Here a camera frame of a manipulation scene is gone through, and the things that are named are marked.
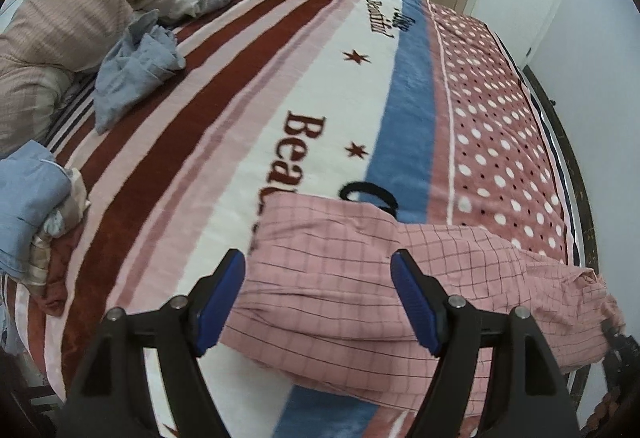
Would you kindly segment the person's right hand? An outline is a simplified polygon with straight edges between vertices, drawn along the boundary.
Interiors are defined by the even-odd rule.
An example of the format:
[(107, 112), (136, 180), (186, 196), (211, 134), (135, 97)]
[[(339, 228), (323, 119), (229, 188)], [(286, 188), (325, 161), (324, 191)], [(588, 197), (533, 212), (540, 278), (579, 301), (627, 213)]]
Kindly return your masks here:
[(596, 434), (620, 408), (620, 398), (622, 398), (622, 392), (619, 387), (607, 392), (587, 418), (582, 436), (589, 437)]

